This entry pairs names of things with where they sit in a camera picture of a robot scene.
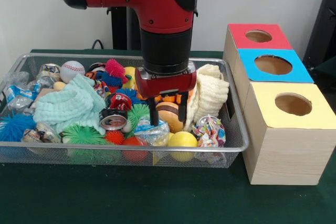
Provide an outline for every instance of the blue toy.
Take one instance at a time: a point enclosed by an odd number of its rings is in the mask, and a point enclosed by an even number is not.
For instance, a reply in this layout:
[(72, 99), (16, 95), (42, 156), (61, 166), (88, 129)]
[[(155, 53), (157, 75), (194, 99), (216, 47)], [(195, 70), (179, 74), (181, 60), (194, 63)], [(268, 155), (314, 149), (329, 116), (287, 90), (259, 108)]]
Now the blue toy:
[(21, 142), (25, 130), (36, 127), (32, 115), (15, 114), (1, 118), (0, 141)]
[(137, 98), (137, 91), (134, 89), (118, 89), (115, 92), (127, 95), (131, 99), (132, 105), (146, 104), (146, 101), (141, 101), (139, 98)]
[(107, 72), (104, 72), (101, 76), (101, 81), (105, 82), (109, 87), (122, 87), (120, 78), (110, 76)]

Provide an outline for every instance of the circular hole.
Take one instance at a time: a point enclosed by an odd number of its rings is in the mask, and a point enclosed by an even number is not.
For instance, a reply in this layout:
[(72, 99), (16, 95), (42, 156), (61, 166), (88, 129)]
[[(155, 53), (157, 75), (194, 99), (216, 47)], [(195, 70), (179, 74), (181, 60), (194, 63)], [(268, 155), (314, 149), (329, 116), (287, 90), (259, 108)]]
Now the circular hole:
[(311, 102), (299, 94), (284, 93), (275, 99), (276, 106), (288, 114), (298, 116), (307, 115), (311, 112)]
[(257, 43), (269, 42), (272, 40), (271, 34), (262, 30), (248, 31), (245, 36), (249, 40)]
[(292, 71), (292, 64), (274, 55), (262, 55), (254, 60), (257, 68), (266, 73), (281, 75)]

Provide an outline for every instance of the red square panel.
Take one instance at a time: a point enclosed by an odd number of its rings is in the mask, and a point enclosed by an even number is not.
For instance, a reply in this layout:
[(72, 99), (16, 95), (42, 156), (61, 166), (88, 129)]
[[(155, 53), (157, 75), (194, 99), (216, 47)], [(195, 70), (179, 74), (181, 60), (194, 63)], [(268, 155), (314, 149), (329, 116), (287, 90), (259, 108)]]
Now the red square panel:
[(276, 24), (229, 24), (229, 28), (237, 49), (293, 49)]

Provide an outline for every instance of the white wall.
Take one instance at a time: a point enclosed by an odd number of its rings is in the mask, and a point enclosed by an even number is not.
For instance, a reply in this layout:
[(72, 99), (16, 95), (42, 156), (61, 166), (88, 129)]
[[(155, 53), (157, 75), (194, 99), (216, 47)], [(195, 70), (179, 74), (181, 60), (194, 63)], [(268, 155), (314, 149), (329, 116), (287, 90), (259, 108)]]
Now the white wall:
[[(321, 0), (198, 0), (193, 50), (223, 50), (228, 23), (279, 23), (303, 57)], [(105, 9), (76, 10), (62, 0), (0, 0), (0, 71), (32, 48), (111, 48)]]

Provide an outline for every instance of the metal basket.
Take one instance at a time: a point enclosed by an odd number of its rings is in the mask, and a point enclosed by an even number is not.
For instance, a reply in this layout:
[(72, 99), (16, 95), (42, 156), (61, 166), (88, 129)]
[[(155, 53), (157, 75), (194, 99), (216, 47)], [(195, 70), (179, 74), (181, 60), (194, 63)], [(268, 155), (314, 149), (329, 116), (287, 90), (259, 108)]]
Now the metal basket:
[[(143, 62), (141, 57), (134, 56), (26, 54), (16, 61), (10, 72), (27, 71), (30, 74), (30, 80), (33, 80), (44, 63), (52, 62), (62, 65), (66, 61), (77, 60), (87, 69), (95, 62), (106, 62), (110, 58), (116, 59), (123, 66), (139, 67)], [(220, 59), (193, 58), (191, 60), (198, 68), (205, 64), (218, 65), (224, 79), (230, 83), (228, 100), (219, 115), (226, 129), (224, 147), (143, 147), (0, 141), (0, 162), (228, 168), (238, 153), (244, 151), (249, 143), (230, 68), (225, 61)], [(4, 88), (5, 83), (2, 82), (0, 90), (3, 92)], [(0, 109), (2, 116), (9, 113), (5, 98), (2, 98)]]

